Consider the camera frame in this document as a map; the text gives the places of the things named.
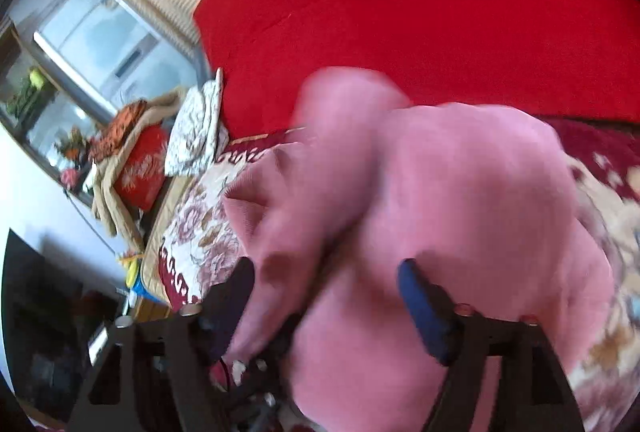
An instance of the floral bedspread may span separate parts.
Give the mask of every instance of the floral bedspread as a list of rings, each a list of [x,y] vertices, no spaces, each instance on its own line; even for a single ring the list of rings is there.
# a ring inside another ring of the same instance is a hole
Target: floral bedspread
[[[640,390],[640,141],[572,121],[549,123],[574,173],[580,221],[606,253],[616,282],[606,325],[569,376],[586,431],[610,432]],[[226,152],[183,196],[159,253],[173,309],[225,281],[242,255],[222,192],[273,144],[246,142]]]

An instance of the orange patterned cloth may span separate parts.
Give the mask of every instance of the orange patterned cloth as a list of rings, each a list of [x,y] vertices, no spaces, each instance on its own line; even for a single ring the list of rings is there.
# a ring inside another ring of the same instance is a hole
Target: orange patterned cloth
[[[113,118],[109,126],[102,131],[100,139],[94,142],[89,158],[95,163],[114,155],[124,144],[127,136],[146,110],[146,101],[139,99],[124,106]]]

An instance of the pink sweater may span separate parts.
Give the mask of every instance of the pink sweater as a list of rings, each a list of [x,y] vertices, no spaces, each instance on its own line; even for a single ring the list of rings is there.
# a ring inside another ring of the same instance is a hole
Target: pink sweater
[[[329,432],[419,431],[445,369],[396,287],[399,262],[415,257],[485,316],[537,315],[565,370],[583,358],[612,275],[576,219],[551,127],[501,106],[411,107],[384,76],[348,68],[308,80],[295,122],[312,143],[270,151],[226,193],[257,268],[228,357],[260,351],[327,259],[286,366],[294,400]],[[488,423],[495,362],[485,382],[475,430]]]

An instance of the red cushion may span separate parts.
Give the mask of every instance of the red cushion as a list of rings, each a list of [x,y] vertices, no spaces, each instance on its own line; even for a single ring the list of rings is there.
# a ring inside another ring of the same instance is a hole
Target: red cushion
[[[233,137],[287,128],[303,79],[374,68],[415,102],[640,121],[636,0],[201,0]]]
[[[164,182],[164,157],[169,136],[159,125],[140,132],[114,188],[128,205],[149,211]]]

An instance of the folded white cloth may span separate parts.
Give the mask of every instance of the folded white cloth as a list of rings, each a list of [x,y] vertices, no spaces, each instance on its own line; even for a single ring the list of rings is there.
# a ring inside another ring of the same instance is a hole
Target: folded white cloth
[[[209,168],[226,146],[228,132],[220,123],[222,69],[202,88],[193,87],[175,119],[164,160],[166,176],[196,176]]]

